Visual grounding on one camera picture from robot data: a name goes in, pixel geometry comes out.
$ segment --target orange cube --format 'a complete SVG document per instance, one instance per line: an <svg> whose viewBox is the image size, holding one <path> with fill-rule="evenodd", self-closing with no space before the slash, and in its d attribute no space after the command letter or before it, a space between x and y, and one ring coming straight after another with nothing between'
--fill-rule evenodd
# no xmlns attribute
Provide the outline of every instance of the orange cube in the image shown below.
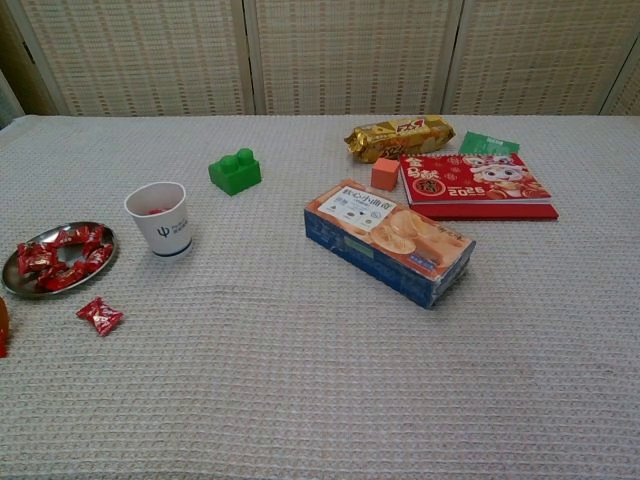
<svg viewBox="0 0 640 480"><path fill-rule="evenodd" d="M391 191L396 188L400 162L380 157L371 170L371 186Z"/></svg>

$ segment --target textured fabric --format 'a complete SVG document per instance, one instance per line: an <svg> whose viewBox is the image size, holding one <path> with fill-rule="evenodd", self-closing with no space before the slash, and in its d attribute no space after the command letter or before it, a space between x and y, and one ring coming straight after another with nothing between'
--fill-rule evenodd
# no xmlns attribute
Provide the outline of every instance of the textured fabric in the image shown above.
<svg viewBox="0 0 640 480"><path fill-rule="evenodd" d="M0 132L0 255L104 222L98 281L24 301L0 360L0 476L640 478L640 118L449 116L512 140L557 222L449 222L469 271L424 310L307 239L304 205L368 183L380 117L24 117ZM207 165L252 147L228 197ZM194 249L152 257L123 199L181 182ZM403 200L401 188L391 194ZM74 312L125 318L99 337Z"/></svg>

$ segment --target biscuit box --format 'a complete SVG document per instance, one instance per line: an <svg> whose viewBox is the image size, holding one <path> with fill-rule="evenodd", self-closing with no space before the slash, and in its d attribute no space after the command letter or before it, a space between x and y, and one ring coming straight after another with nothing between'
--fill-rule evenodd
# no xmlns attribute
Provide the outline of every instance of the biscuit box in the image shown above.
<svg viewBox="0 0 640 480"><path fill-rule="evenodd" d="M426 308L475 248L475 241L351 179L310 202L304 224L307 237Z"/></svg>

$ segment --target green lego brick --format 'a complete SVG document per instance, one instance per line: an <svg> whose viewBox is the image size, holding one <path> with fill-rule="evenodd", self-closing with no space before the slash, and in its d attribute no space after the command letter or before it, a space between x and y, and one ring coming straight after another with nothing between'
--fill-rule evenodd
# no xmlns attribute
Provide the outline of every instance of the green lego brick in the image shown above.
<svg viewBox="0 0 640 480"><path fill-rule="evenodd" d="M209 165L209 178L229 195L235 195L262 180L260 164L248 148L241 148L235 155L225 155Z"/></svg>

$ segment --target cup rim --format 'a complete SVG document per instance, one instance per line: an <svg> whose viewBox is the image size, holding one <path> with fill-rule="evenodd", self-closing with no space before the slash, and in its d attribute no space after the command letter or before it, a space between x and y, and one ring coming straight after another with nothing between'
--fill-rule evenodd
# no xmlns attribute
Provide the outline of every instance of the cup rim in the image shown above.
<svg viewBox="0 0 640 480"><path fill-rule="evenodd" d="M153 215L139 215L137 213L132 212L129 209L128 205L127 205L129 203L129 200L131 199L131 197L133 197L135 194L141 192L142 190L145 190L147 188L153 187L154 185L177 185L182 190L182 198L180 199L180 201L178 203L176 203L176 205L173 208L171 208L170 210L165 210L164 212L161 212L161 213L154 213ZM129 195L127 195L127 198L124 199L124 209L127 211L127 213L129 215L131 215L132 217L135 217L135 218L157 217L159 215L165 215L167 213L171 213L171 212L175 211L176 209L178 209L184 203L186 198L187 198L187 190L184 188L184 185L182 185L181 183L178 183L178 182L152 182L152 183L148 183L146 185L143 185L142 187L138 188L137 190L134 190Z"/></svg>

